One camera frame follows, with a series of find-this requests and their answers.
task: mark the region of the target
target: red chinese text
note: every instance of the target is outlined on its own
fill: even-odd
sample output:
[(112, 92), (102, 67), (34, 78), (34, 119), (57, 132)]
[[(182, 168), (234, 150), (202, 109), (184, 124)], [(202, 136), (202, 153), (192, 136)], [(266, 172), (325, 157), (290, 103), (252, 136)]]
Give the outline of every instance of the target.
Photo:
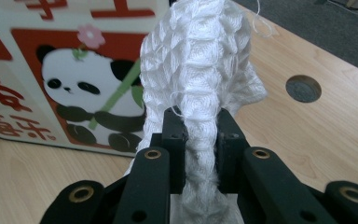
[(150, 9), (129, 9), (127, 0), (113, 0), (116, 10), (92, 10), (93, 18), (125, 18), (125, 17), (150, 17), (155, 13)]
[(0, 115), (0, 133), (8, 136), (20, 137), (22, 130), (15, 129), (10, 123), (4, 122), (2, 119), (4, 117)]
[(10, 117), (14, 120), (16, 125), (6, 122), (5, 117), (0, 115), (0, 134), (15, 137), (21, 137), (22, 134), (27, 134), (32, 138), (56, 140), (56, 137), (53, 135), (48, 135), (51, 133), (49, 129), (38, 127), (38, 125), (40, 125), (39, 122), (14, 115), (10, 115)]
[[(10, 117), (16, 120), (17, 126), (22, 130), (24, 130), (28, 134), (28, 136), (32, 138), (39, 137), (43, 140), (46, 140), (46, 136), (44, 135), (44, 133), (50, 133), (49, 129), (38, 128), (36, 125), (40, 125), (40, 123), (37, 121), (22, 118), (19, 116), (14, 116), (14, 115), (10, 115)], [(55, 140), (54, 136), (48, 135), (48, 138), (51, 140)]]
[(15, 2), (26, 2), (25, 5), (30, 10), (35, 9), (42, 9), (45, 14), (41, 14), (40, 17), (44, 21), (52, 21), (53, 20), (53, 8), (63, 8), (68, 7), (68, 3), (66, 0), (37, 0), (38, 3), (35, 1), (30, 0), (14, 0)]
[(12, 89), (2, 86), (0, 84), (0, 103), (2, 105), (7, 105), (13, 108), (16, 111), (28, 111), (32, 112), (32, 110), (24, 105), (20, 104), (20, 100), (23, 100), (24, 97), (16, 91)]

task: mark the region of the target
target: round cable hole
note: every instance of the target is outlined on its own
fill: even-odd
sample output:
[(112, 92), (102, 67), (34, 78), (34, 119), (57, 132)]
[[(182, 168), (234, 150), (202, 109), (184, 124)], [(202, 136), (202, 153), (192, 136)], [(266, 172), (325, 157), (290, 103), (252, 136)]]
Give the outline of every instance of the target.
[(148, 158), (149, 160), (157, 159), (160, 156), (161, 156), (161, 152), (155, 149), (148, 150), (145, 153), (145, 157)]
[(269, 158), (269, 153), (266, 150), (263, 149), (256, 149), (253, 151), (252, 153), (254, 156), (256, 156), (258, 159), (268, 159)]
[(353, 187), (341, 187), (339, 188), (339, 192), (344, 198), (354, 203), (358, 203), (358, 189)]
[(91, 186), (80, 186), (71, 191), (69, 194), (69, 201), (72, 203), (83, 203), (94, 194), (94, 189)]
[(301, 103), (312, 103), (322, 95), (322, 88), (312, 77), (297, 75), (286, 82), (286, 91), (289, 95)]

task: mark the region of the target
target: green bamboo stalk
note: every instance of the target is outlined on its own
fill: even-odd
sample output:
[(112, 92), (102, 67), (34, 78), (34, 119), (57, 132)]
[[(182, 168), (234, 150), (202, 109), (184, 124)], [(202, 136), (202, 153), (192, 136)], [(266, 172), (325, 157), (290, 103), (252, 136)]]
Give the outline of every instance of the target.
[[(106, 101), (106, 104), (100, 109), (100, 111), (109, 111), (115, 106), (117, 101), (123, 96), (131, 87), (131, 83), (139, 76), (141, 72), (141, 60), (138, 59), (135, 64), (130, 69), (129, 73), (124, 77), (124, 80), (121, 82), (120, 86), (118, 86), (117, 90), (109, 97)], [(89, 128), (95, 130), (98, 126), (97, 120), (92, 118), (89, 122)]]

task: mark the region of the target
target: black mechanical part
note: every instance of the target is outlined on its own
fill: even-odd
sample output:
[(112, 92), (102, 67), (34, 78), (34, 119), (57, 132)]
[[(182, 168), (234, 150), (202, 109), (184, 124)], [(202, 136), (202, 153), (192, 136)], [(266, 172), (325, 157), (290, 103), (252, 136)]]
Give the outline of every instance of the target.
[(169, 223), (169, 211), (170, 154), (145, 148), (135, 157), (113, 223)]
[[(242, 169), (265, 214), (263, 223), (336, 223), (271, 150), (247, 148)], [(249, 211), (241, 213), (249, 223)]]
[(314, 195), (338, 223), (358, 224), (358, 184), (333, 181), (324, 194)]
[(177, 106), (164, 112), (161, 147), (170, 152), (170, 165), (172, 167), (170, 170), (171, 194), (181, 194), (186, 182), (185, 152), (187, 130), (185, 124), (175, 112), (180, 113)]
[(219, 178), (219, 190), (224, 193), (238, 193), (243, 151), (249, 147), (240, 126), (229, 112), (222, 109), (217, 116), (216, 172)]
[(82, 180), (66, 187), (46, 211), (41, 224), (106, 223), (107, 206), (104, 187)]

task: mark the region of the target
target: cardboard box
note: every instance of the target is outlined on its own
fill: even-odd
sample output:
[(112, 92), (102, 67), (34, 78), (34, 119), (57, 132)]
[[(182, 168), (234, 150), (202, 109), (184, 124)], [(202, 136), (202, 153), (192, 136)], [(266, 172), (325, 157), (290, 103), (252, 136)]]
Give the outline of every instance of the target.
[(142, 40), (168, 0), (0, 0), (0, 138), (133, 156)]

